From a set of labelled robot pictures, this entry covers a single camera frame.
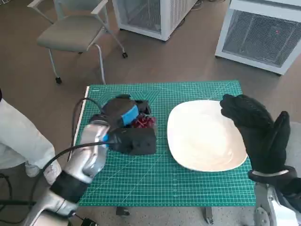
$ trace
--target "white plate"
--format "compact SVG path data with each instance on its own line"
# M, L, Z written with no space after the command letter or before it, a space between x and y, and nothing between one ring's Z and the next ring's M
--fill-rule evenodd
M176 106L168 118L167 139L174 159L191 170L231 170L247 157L243 139L233 121L221 114L219 101Z

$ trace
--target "white cabinet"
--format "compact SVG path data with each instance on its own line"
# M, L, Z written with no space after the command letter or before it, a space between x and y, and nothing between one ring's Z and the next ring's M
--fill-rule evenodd
M301 1L232 0L215 55L285 74L300 40Z
M168 40L197 0L112 0L120 29Z

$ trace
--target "brown floor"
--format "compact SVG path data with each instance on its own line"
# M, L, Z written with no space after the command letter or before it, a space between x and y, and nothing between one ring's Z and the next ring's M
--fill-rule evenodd
M3 97L25 114L55 146L63 150L70 144L71 113L76 101L89 84L99 84L96 49L82 55L54 52L57 69L63 80L58 86L48 52L36 44L37 37L49 24L26 7L31 0L12 0L0 6L0 86ZM230 60L215 58L223 17L229 0L205 2L203 9L190 12L166 43L139 34L119 31L109 4L111 26L124 44L129 58L123 59L120 49L109 35L98 43L104 52L107 83L208 81L238 79L245 94L262 103L273 117L287 110L293 121L301 121L301 58L288 72L274 73ZM43 7L54 16L51 0ZM16 199L26 200L33 179L24 167L4 170L11 176ZM46 186L42 181L37 196ZM6 185L0 181L1 198ZM25 208L7 208L0 218L18 220ZM216 225L252 223L252 208L214 208ZM115 216L114 208L80 208L82 216L97 220L100 225L205 225L199 208L132 208L128 219Z

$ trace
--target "green cutting mat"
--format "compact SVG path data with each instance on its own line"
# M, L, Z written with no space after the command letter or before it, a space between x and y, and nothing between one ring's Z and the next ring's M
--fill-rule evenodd
M80 201L82 206L248 206L254 205L250 161L233 170L196 172L180 166L171 156L166 137L169 113L191 100L221 100L224 94L241 94L238 81L92 85L88 97L102 105L118 94L149 100L157 118L157 152L127 156L109 151L104 169ZM97 112L86 103L79 135Z

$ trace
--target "table leg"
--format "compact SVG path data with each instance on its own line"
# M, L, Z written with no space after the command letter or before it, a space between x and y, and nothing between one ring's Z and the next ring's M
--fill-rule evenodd
M118 206L118 207L116 207L116 215L117 216L129 216L130 212L128 211L127 208Z
M212 214L212 207L205 207L204 218L209 225L213 225L213 214Z

